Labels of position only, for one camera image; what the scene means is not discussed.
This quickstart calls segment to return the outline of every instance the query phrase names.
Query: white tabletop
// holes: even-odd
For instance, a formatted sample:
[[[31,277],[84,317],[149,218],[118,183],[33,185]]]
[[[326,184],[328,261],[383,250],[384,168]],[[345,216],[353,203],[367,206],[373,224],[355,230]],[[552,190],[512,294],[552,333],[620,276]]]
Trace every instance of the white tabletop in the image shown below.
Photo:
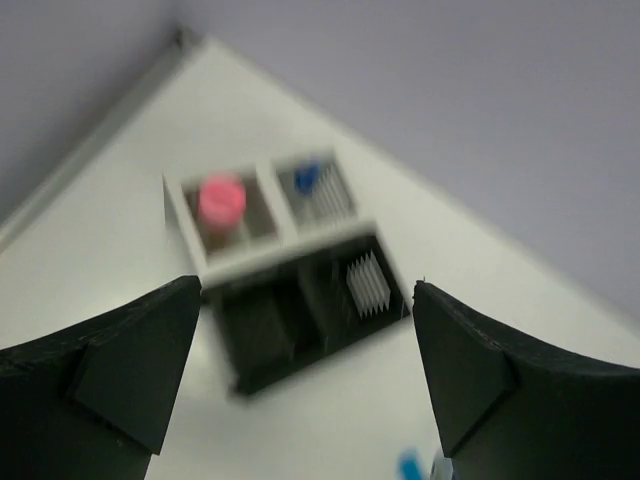
[[[543,340],[640,367],[633,319],[213,41],[0,256],[0,347],[193,272],[165,227],[164,170],[215,170],[317,146],[335,147],[366,196],[408,297],[426,278]],[[403,450],[416,448],[426,464],[437,443],[411,322],[248,405],[228,399],[225,372],[205,312],[149,479],[388,480]]]

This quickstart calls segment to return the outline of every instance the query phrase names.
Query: black compartment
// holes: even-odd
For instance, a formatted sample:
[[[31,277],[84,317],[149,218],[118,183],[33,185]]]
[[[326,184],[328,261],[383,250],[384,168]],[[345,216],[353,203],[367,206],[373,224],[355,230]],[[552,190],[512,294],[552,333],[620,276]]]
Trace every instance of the black compartment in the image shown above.
[[[364,286],[354,290],[354,278]],[[375,235],[307,254],[204,295],[238,375],[234,390],[243,395],[410,315]],[[370,308],[363,311],[363,304]]]

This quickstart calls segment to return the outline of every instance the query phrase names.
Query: blue item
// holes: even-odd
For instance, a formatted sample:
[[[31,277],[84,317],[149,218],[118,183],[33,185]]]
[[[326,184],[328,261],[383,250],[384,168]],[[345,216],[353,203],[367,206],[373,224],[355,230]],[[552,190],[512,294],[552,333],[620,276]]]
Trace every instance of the blue item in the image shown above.
[[[300,167],[293,172],[293,184],[302,195],[310,195],[320,178],[320,164],[317,162]]]
[[[402,480],[427,480],[427,477],[422,475],[418,457],[413,452],[405,453],[400,457],[398,470]]]

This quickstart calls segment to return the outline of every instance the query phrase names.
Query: blue cap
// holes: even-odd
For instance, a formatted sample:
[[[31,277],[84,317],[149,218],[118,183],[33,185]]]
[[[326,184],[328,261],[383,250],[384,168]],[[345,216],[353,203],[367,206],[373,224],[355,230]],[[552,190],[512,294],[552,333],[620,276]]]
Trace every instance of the blue cap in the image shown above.
[[[320,164],[313,162],[293,172],[293,184],[302,195],[310,195],[320,178]]]
[[[406,452],[400,456],[398,470],[402,480],[427,480],[427,477],[422,475],[415,452]]]

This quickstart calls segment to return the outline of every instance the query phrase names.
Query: small blue object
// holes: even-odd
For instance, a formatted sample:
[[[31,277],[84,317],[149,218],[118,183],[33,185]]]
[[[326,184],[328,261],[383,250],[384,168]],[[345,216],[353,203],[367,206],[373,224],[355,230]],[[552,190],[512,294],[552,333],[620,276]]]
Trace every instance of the small blue object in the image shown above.
[[[402,480],[427,480],[427,477],[422,475],[418,457],[413,452],[407,452],[400,457],[398,470]]]
[[[313,162],[293,172],[293,184],[302,195],[310,195],[320,178],[320,164]]]

